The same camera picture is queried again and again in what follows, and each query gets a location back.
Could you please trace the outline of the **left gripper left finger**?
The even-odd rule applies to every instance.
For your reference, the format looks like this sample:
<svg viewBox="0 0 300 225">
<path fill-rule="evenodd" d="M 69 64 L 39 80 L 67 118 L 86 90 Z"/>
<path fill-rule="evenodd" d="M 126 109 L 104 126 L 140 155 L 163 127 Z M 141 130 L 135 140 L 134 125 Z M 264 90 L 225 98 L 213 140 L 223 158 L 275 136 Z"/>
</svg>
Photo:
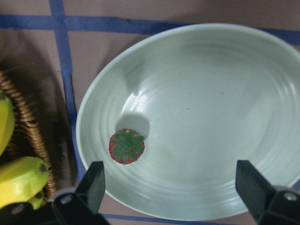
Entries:
<svg viewBox="0 0 300 225">
<path fill-rule="evenodd" d="M 105 193 L 102 161 L 92 162 L 74 192 L 63 193 L 51 203 L 55 225 L 107 225 L 99 214 Z"/>
</svg>

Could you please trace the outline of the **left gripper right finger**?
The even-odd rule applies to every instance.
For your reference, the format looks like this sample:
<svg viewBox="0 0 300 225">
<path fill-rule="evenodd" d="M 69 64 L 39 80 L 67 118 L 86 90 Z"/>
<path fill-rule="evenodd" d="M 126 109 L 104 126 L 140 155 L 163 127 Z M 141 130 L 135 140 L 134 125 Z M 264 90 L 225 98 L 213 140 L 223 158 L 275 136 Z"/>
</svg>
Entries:
<svg viewBox="0 0 300 225">
<path fill-rule="evenodd" d="M 300 194 L 270 184 L 248 160 L 237 161 L 235 188 L 258 225 L 300 223 Z"/>
</svg>

